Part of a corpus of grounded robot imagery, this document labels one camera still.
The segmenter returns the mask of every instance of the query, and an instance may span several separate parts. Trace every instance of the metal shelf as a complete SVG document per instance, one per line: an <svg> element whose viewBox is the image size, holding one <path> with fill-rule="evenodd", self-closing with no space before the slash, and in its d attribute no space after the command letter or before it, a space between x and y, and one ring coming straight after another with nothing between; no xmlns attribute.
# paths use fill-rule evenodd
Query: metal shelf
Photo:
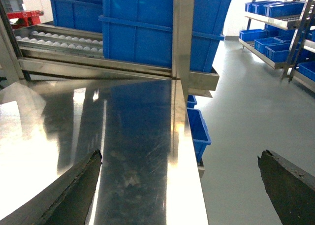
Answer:
<svg viewBox="0 0 315 225"><path fill-rule="evenodd" d="M241 39L239 39L239 42L245 47L247 48L249 51L251 51L253 54L255 54L257 57L259 57L261 60L263 60L266 64L268 64L270 67L272 67L273 69L281 69L285 66L286 62L283 63L275 63L274 61L272 61L271 59L267 58L265 55L263 55L261 52L259 52L258 50L256 50L254 48L254 42L250 41L250 42L245 42Z"/></svg>
<svg viewBox="0 0 315 225"><path fill-rule="evenodd" d="M300 15L281 17L281 18L272 18L272 17L266 17L266 16L254 14L251 12L245 12L245 17L264 22L266 24L269 24L274 27L278 27L283 30L295 29L299 27L301 23Z"/></svg>
<svg viewBox="0 0 315 225"><path fill-rule="evenodd" d="M300 82L305 87L309 88L311 91L315 92L315 82L305 75L299 73L298 71L294 71L293 79Z"/></svg>
<svg viewBox="0 0 315 225"><path fill-rule="evenodd" d="M315 42L306 39L305 43L304 43L304 49L306 49L306 50L308 50L308 51L310 51L312 53L315 53Z"/></svg>

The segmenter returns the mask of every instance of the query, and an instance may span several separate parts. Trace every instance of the stainless steel table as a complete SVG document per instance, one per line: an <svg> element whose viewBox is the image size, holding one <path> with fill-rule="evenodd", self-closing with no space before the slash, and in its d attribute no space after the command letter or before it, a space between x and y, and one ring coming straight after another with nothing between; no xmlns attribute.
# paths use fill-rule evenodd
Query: stainless steel table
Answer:
<svg viewBox="0 0 315 225"><path fill-rule="evenodd" d="M0 91L0 220L88 152L88 225L208 224L180 81L17 82Z"/></svg>

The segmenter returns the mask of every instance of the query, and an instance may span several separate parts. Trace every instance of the red machine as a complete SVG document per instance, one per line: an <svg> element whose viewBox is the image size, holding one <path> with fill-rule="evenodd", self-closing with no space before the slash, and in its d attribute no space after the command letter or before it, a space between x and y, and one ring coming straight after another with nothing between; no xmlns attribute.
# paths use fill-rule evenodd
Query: red machine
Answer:
<svg viewBox="0 0 315 225"><path fill-rule="evenodd" d="M28 27L32 25L40 24L39 16L43 16L44 11L19 11L19 12L8 12L7 16L9 20L18 18L15 24L12 24L13 29L19 29L21 27Z"/></svg>

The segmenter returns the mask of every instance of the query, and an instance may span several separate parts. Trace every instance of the epoxy floor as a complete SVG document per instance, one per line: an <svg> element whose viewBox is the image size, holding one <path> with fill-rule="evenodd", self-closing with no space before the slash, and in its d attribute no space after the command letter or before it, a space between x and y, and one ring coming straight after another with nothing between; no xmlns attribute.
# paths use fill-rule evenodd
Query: epoxy floor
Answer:
<svg viewBox="0 0 315 225"><path fill-rule="evenodd" d="M281 225L257 156L269 149L315 175L315 94L281 81L238 41L219 45L213 98L197 97L212 139L201 179L210 225Z"/></svg>

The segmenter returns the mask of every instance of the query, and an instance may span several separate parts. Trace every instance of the blue plastic bin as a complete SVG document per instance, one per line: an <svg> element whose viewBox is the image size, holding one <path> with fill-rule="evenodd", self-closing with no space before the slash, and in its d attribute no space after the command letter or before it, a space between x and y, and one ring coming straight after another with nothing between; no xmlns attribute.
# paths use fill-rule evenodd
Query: blue plastic bin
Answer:
<svg viewBox="0 0 315 225"><path fill-rule="evenodd" d="M221 34L231 0L195 0L193 31ZM165 27L173 26L173 0L104 0L103 15Z"/></svg>
<svg viewBox="0 0 315 225"><path fill-rule="evenodd" d="M276 40L281 41L282 43L291 43L293 36L292 35L284 35L275 37Z"/></svg>
<svg viewBox="0 0 315 225"><path fill-rule="evenodd" d="M293 30L287 30L287 31L285 31L285 30L279 30L279 32L278 32L278 36L287 36L287 35L291 35L291 36L293 37L294 32L295 32L295 29L293 29Z"/></svg>
<svg viewBox="0 0 315 225"><path fill-rule="evenodd" d="M254 7L254 13L259 14L259 15L265 15L266 14L266 7L265 5L269 4L282 4L280 1L270 1L270 2L265 2L265 3L257 3L253 4Z"/></svg>
<svg viewBox="0 0 315 225"><path fill-rule="evenodd" d="M172 28L99 17L104 57L171 68ZM190 69L210 72L222 35L192 33Z"/></svg>
<svg viewBox="0 0 315 225"><path fill-rule="evenodd" d="M265 30L267 30L267 31L278 31L278 33L279 33L282 29L280 29L278 27L273 27L273 26L271 26L269 24L265 24Z"/></svg>
<svg viewBox="0 0 315 225"><path fill-rule="evenodd" d="M275 63L285 62L289 55L290 43L283 43L278 45L267 46L266 56L274 61ZM293 60L295 59L298 48L295 50ZM298 62L304 61L308 57L309 52L307 50L302 50L298 58Z"/></svg>
<svg viewBox="0 0 315 225"><path fill-rule="evenodd" d="M315 62L307 62L299 64L299 73L305 75L311 80L315 81Z"/></svg>
<svg viewBox="0 0 315 225"><path fill-rule="evenodd" d="M98 20L102 14L102 0L50 0L54 24L59 27L102 32Z"/></svg>
<svg viewBox="0 0 315 225"><path fill-rule="evenodd" d="M284 2L283 4L264 5L266 7L265 15L267 17L285 17L301 14L304 2Z"/></svg>
<svg viewBox="0 0 315 225"><path fill-rule="evenodd" d="M245 11L255 13L254 4L266 4L269 2L273 2L273 1L272 0L264 0L264 1L247 2L247 3L245 3Z"/></svg>
<svg viewBox="0 0 315 225"><path fill-rule="evenodd" d="M232 0L195 0L194 32L220 35Z"/></svg>
<svg viewBox="0 0 315 225"><path fill-rule="evenodd" d="M195 108L197 100L195 96L189 95L187 100L187 108Z"/></svg>
<svg viewBox="0 0 315 225"><path fill-rule="evenodd" d="M262 29L240 31L240 39L243 41L253 41L255 39L266 38L267 31Z"/></svg>
<svg viewBox="0 0 315 225"><path fill-rule="evenodd" d="M274 44L281 44L282 42L274 39L274 38L264 38L264 39L256 39L255 40L255 49L261 52L262 54L266 55L266 46L267 45L274 45Z"/></svg>
<svg viewBox="0 0 315 225"><path fill-rule="evenodd" d="M270 38L270 37L278 36L278 33L279 33L279 31L277 31L277 30L267 31L267 37Z"/></svg>
<svg viewBox="0 0 315 225"><path fill-rule="evenodd" d="M211 145L211 138L201 111L198 109L187 108L187 114L192 134L193 146L195 149L197 162L201 160L202 154L207 145Z"/></svg>

